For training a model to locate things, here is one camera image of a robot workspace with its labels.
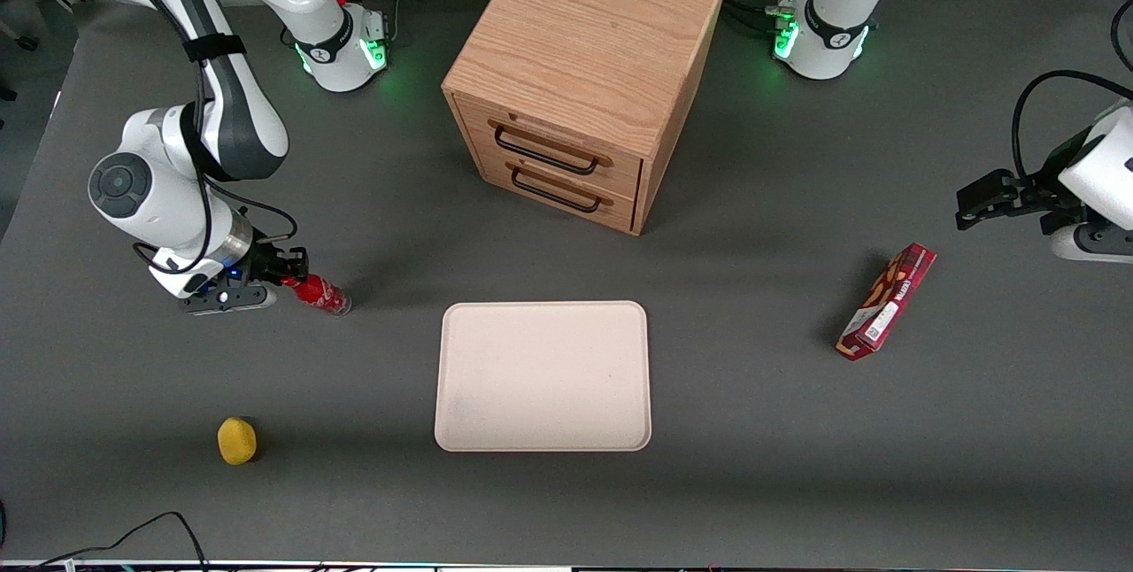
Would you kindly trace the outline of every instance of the gray table surface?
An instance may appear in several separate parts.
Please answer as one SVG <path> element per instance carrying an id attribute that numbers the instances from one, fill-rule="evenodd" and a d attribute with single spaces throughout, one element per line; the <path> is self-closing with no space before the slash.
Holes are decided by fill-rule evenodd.
<path id="1" fill-rule="evenodd" d="M 275 177 L 231 188 L 296 214 L 355 298 L 341 321 L 287 297 L 181 315 L 94 213 L 92 165 L 129 113 L 190 100 L 193 71 L 151 12 L 90 12 L 0 249 L 5 556 L 180 510 L 215 560 L 1133 565 L 1131 270 L 1058 261 L 1036 217 L 953 225 L 956 189 L 1010 163 L 1032 76 L 1128 80 L 1118 0 L 885 0 L 835 83 L 722 23 L 642 238 L 476 176 L 440 84 L 484 3 L 406 7 L 389 72 L 347 95 L 270 10 L 230 10 L 291 136 Z M 1047 85 L 1030 163 L 1111 100 Z M 937 265 L 881 353 L 845 361 L 833 339 L 910 241 Z M 649 314 L 646 450 L 434 444 L 445 307 L 607 298 Z M 233 415 L 263 461 L 220 460 Z M 190 553 L 176 524 L 120 552 Z"/>

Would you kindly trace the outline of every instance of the barcode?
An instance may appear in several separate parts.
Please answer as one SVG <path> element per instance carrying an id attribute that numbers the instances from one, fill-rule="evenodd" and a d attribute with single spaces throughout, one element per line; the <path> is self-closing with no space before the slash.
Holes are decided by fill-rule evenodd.
<path id="1" fill-rule="evenodd" d="M 889 323 L 893 322 L 893 315 L 897 315 L 897 306 L 895 302 L 887 302 L 886 306 L 881 307 L 881 313 L 874 318 L 874 323 L 866 330 L 866 339 L 869 339 L 870 342 L 877 342 L 888 328 Z"/>

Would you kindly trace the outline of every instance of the black cable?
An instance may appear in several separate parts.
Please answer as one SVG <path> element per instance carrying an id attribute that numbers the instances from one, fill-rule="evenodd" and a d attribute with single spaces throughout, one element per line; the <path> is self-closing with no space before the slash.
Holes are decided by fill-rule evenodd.
<path id="1" fill-rule="evenodd" d="M 764 12 L 764 8 L 761 7 L 738 2 L 738 0 L 724 0 L 724 5 L 732 6 L 736 10 L 750 11 L 753 15 L 761 15 Z"/>
<path id="2" fill-rule="evenodd" d="M 759 27 L 758 25 L 755 25 L 753 23 L 749 23 L 748 20 L 744 20 L 743 18 L 740 18 L 740 15 L 736 15 L 736 12 L 734 12 L 732 10 L 726 10 L 726 8 L 725 8 L 724 14 L 727 15 L 729 18 L 731 18 L 732 20 L 735 20 L 740 25 L 743 25 L 744 27 L 747 27 L 749 31 L 758 32 L 760 34 L 773 34 L 773 35 L 775 34 L 775 31 L 773 31 L 772 28 L 769 28 L 769 27 Z"/>
<path id="3" fill-rule="evenodd" d="M 1133 63 L 1131 63 L 1128 57 L 1125 56 L 1125 50 L 1122 49 L 1122 40 L 1121 36 L 1117 35 L 1117 32 L 1118 27 L 1122 25 L 1122 18 L 1124 18 L 1125 12 L 1130 10 L 1131 6 L 1133 6 L 1133 0 L 1125 0 L 1125 2 L 1122 3 L 1122 7 L 1117 8 L 1117 12 L 1114 15 L 1114 20 L 1109 24 L 1109 43 L 1113 44 L 1114 51 L 1117 52 L 1117 59 L 1122 59 L 1122 65 L 1125 65 L 1125 68 L 1128 69 L 1128 71 L 1133 71 Z"/>
<path id="4" fill-rule="evenodd" d="M 1023 87 L 1023 93 L 1020 93 L 1019 101 L 1015 103 L 1015 113 L 1012 114 L 1011 119 L 1011 156 L 1015 161 L 1015 172 L 1019 176 L 1019 180 L 1022 180 L 1024 186 L 1032 186 L 1030 177 L 1028 177 L 1026 169 L 1023 168 L 1023 155 L 1022 148 L 1019 142 L 1019 127 L 1021 120 L 1023 119 L 1023 108 L 1026 105 L 1026 100 L 1031 97 L 1031 92 L 1034 92 L 1036 87 L 1043 84 L 1049 79 L 1058 79 L 1063 77 L 1064 79 L 1077 79 L 1085 80 L 1085 83 L 1091 83 L 1097 85 L 1097 87 L 1106 88 L 1106 91 L 1114 92 L 1116 95 L 1127 97 L 1133 100 L 1133 91 L 1128 87 L 1123 87 L 1123 85 L 1113 83 L 1109 79 L 1102 79 L 1101 76 L 1090 75 L 1087 71 L 1076 71 L 1075 69 L 1055 69 L 1055 71 L 1047 71 L 1045 75 L 1036 76 L 1031 83 Z"/>
<path id="5" fill-rule="evenodd" d="M 283 217 L 284 221 L 288 221 L 289 224 L 291 224 L 291 230 L 286 234 L 286 237 L 273 237 L 273 238 L 279 238 L 279 240 L 290 240 L 290 238 L 295 238 L 295 233 L 299 233 L 299 222 L 296 222 L 295 217 L 291 217 L 290 213 L 284 212 L 284 210 L 279 208 L 279 206 L 267 205 L 265 202 L 252 200 L 250 197 L 238 196 L 238 194 L 228 191 L 228 189 L 224 189 L 222 188 L 222 186 L 216 185 L 216 181 L 212 180 L 212 178 L 208 177 L 205 178 L 205 183 L 211 186 L 211 188 L 215 193 L 223 194 L 223 196 L 227 197 L 231 197 L 232 200 L 242 202 L 242 204 L 245 205 L 257 206 L 258 208 L 263 208 L 264 212 L 275 213 L 276 216 Z"/>
<path id="6" fill-rule="evenodd" d="M 150 526 L 151 523 L 154 523 L 157 520 L 163 519 L 165 516 L 176 516 L 177 520 L 181 522 L 181 526 L 185 528 L 185 531 L 189 535 L 189 540 L 193 541 L 193 550 L 194 550 L 195 555 L 197 556 L 198 563 L 201 564 L 202 572 L 207 572 L 208 571 L 208 564 L 205 563 L 205 553 L 201 548 L 201 541 L 197 540 L 196 533 L 193 532 L 193 528 L 189 528 L 189 522 L 185 520 L 185 516 L 181 515 L 181 512 L 176 512 L 176 511 L 162 512 L 161 514 L 159 514 L 157 516 L 154 516 L 150 521 L 146 521 L 145 523 L 142 523 L 142 524 L 135 526 L 134 528 L 130 528 L 130 530 L 128 532 L 126 532 L 125 535 L 122 535 L 121 537 L 119 537 L 119 539 L 117 541 L 114 541 L 113 544 L 111 544 L 109 546 L 94 546 L 94 547 L 77 549 L 75 552 L 69 552 L 67 554 L 61 554 L 59 556 L 53 556 L 53 557 L 44 561 L 43 563 L 40 563 L 39 565 L 32 565 L 32 567 L 25 567 L 24 570 L 27 570 L 27 571 L 41 570 L 41 569 L 48 567 L 49 565 L 51 565 L 53 563 L 58 563 L 60 561 L 66 561 L 68 558 L 75 558 L 76 556 L 82 556 L 82 555 L 91 554 L 91 553 L 94 553 L 94 552 L 107 552 L 107 550 L 114 549 L 118 546 L 122 545 L 122 541 L 125 541 L 126 539 L 130 538 L 130 536 L 134 536 L 134 532 L 137 532 L 138 530 L 145 528 L 146 526 Z"/>

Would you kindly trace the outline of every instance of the red box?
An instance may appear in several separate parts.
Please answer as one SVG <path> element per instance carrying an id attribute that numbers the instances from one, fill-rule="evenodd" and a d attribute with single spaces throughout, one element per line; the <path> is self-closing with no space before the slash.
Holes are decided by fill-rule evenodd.
<path id="1" fill-rule="evenodd" d="M 842 331 L 834 349 L 850 361 L 858 361 L 880 349 L 934 261 L 936 254 L 917 242 L 892 258 L 881 278 L 874 282 L 866 304 Z"/>

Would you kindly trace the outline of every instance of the drawer handle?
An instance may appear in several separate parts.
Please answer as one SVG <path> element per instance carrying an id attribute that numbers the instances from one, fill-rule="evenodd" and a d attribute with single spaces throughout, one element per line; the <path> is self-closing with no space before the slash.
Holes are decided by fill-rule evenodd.
<path id="1" fill-rule="evenodd" d="M 543 189 L 537 188 L 537 186 L 527 185 L 525 181 L 519 180 L 519 173 L 520 170 L 518 168 L 511 170 L 511 185 L 517 186 L 519 189 L 523 189 L 526 193 L 534 193 L 535 196 L 546 197 L 547 200 L 554 200 L 560 205 L 570 206 L 570 208 L 576 210 L 576 212 L 595 213 L 598 211 L 598 206 L 602 206 L 602 199 L 599 197 L 595 197 L 594 205 L 582 205 L 580 202 L 566 200 L 565 197 L 559 197 L 553 193 L 543 191 Z"/>
<path id="2" fill-rule="evenodd" d="M 531 160 L 538 160 L 539 163 L 551 164 L 552 168 L 565 169 L 568 172 L 577 173 L 579 177 L 589 177 L 590 173 L 594 172 L 594 169 L 598 165 L 597 156 L 590 157 L 590 165 L 587 165 L 587 168 L 578 168 L 578 165 L 574 164 L 563 163 L 563 161 L 557 160 L 557 157 L 544 156 L 542 153 L 531 152 L 530 148 L 519 147 L 518 144 L 511 144 L 511 142 L 503 140 L 503 125 L 496 125 L 496 144 L 502 148 L 506 148 L 508 152 L 518 153 L 518 155 L 531 157 Z"/>

